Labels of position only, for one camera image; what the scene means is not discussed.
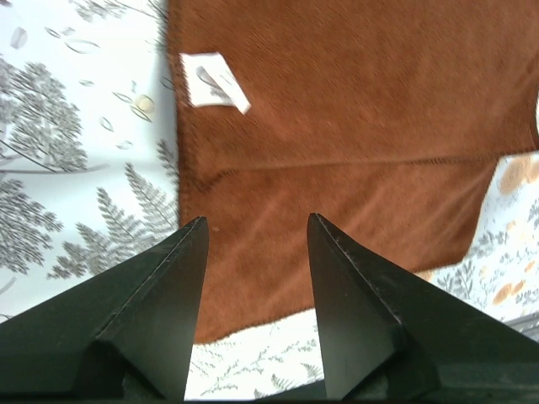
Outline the brown towel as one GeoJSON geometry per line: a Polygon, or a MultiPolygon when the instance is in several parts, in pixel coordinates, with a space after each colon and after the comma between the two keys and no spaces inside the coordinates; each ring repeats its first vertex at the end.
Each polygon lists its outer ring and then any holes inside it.
{"type": "Polygon", "coordinates": [[[197,343],[312,307],[313,212],[408,271],[460,262],[498,160],[538,148],[535,1],[172,1],[168,57],[197,343]],[[246,114],[190,104],[179,54],[214,52],[246,114]]]}

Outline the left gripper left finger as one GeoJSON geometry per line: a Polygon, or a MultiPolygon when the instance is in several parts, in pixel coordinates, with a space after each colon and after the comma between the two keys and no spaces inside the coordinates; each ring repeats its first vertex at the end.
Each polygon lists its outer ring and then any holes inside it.
{"type": "Polygon", "coordinates": [[[206,218],[1,325],[5,401],[184,397],[206,218]]]}

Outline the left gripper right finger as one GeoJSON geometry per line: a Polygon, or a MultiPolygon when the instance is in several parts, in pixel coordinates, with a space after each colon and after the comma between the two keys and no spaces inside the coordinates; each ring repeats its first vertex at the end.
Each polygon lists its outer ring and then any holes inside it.
{"type": "Polygon", "coordinates": [[[538,345],[321,215],[307,244],[331,399],[535,400],[538,345]]]}

